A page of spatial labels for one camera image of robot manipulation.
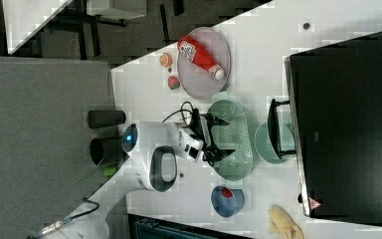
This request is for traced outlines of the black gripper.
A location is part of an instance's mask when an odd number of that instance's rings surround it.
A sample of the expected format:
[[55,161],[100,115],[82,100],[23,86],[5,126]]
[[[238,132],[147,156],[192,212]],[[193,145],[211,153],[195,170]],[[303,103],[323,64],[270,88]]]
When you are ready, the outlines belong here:
[[203,152],[208,162],[218,162],[234,152],[233,149],[221,149],[212,145],[210,126],[228,125],[229,123],[212,114],[201,114],[198,109],[192,111],[191,130],[203,141]]

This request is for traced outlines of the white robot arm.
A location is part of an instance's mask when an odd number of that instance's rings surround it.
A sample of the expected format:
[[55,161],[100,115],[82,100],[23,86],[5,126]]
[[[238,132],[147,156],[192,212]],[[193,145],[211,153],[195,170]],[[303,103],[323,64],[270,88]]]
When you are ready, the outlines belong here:
[[108,239],[108,213],[128,193],[136,190],[164,192],[178,175],[179,158],[214,164],[233,152],[214,142],[211,128],[227,122],[212,114],[191,112],[188,124],[140,122],[131,124],[122,137],[127,159],[118,171],[71,214],[26,239]]

